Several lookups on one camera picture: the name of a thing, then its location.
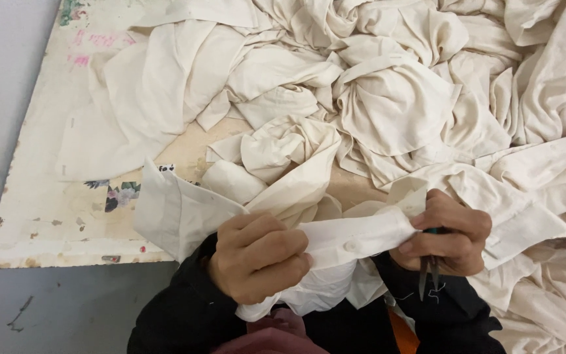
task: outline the black sleeve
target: black sleeve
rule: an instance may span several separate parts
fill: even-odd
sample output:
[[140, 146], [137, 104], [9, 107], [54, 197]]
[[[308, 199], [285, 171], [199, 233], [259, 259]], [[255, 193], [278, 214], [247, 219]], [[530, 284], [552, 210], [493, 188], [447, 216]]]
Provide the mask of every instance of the black sleeve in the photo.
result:
[[211, 281], [201, 261], [215, 252], [210, 235], [178, 268], [170, 285], [143, 308], [128, 341], [128, 354], [210, 353], [246, 334], [237, 303]]
[[401, 310], [416, 322], [416, 336], [421, 342], [417, 354], [506, 353], [489, 335], [490, 331], [501, 330], [499, 320], [490, 317], [491, 308], [467, 278], [441, 275], [436, 292], [428, 274], [421, 302], [417, 271], [401, 268], [388, 252], [372, 259]]

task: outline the fabric pile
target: fabric pile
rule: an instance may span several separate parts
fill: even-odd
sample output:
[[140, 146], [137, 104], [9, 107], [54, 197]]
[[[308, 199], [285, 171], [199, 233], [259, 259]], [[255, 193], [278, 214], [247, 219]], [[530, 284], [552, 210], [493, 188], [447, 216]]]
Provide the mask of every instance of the fabric pile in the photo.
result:
[[[238, 316], [381, 296], [366, 257], [410, 237], [438, 188], [491, 214], [469, 281], [504, 325], [493, 335], [566, 354], [566, 244], [550, 240], [566, 237], [566, 0], [183, 0], [131, 29], [136, 44], [91, 58], [58, 179], [147, 160], [135, 229], [179, 262], [240, 213], [305, 230], [310, 274]], [[208, 146], [207, 189], [154, 168], [188, 124], [222, 119], [253, 130]], [[342, 210], [334, 161], [387, 200]]]

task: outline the gray floor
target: gray floor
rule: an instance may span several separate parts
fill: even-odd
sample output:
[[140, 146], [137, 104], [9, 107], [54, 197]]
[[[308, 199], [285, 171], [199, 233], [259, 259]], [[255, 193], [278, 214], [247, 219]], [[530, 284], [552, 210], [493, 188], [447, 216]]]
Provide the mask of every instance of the gray floor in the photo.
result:
[[[0, 196], [59, 2], [0, 0]], [[124, 353], [137, 313], [175, 268], [0, 269], [0, 354]]]

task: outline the wooden table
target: wooden table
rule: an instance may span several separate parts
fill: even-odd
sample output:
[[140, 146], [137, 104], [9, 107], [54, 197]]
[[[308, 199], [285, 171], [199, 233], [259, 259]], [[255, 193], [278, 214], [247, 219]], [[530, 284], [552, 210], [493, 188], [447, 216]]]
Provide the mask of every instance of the wooden table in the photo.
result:
[[[146, 11], [163, 11], [169, 2], [62, 1], [1, 197], [0, 268], [172, 260], [133, 230], [136, 199], [119, 206], [109, 200], [107, 205], [109, 188], [136, 188], [140, 170], [87, 184], [58, 182], [54, 170], [67, 115], [90, 102], [89, 56], [135, 43], [126, 28]], [[211, 165], [205, 161], [206, 146], [249, 128], [246, 121], [229, 118], [208, 133], [197, 123], [190, 124], [155, 162], [173, 163], [178, 176], [200, 181]], [[344, 209], [386, 198], [369, 179], [337, 166], [328, 193]]]

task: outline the hand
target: hand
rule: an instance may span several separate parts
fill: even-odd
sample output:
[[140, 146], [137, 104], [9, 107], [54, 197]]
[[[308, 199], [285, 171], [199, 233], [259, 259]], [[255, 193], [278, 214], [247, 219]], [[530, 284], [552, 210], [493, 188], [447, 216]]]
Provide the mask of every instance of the hand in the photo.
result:
[[311, 267], [302, 230], [287, 230], [271, 214], [237, 215], [217, 229], [207, 270], [238, 304], [252, 305], [298, 284]]
[[420, 256], [439, 256], [440, 273], [467, 277], [483, 269], [482, 250], [491, 233], [491, 216], [466, 208], [438, 189], [427, 192], [426, 210], [410, 220], [418, 230], [441, 228], [442, 234], [418, 233], [390, 256], [405, 269], [419, 270]]

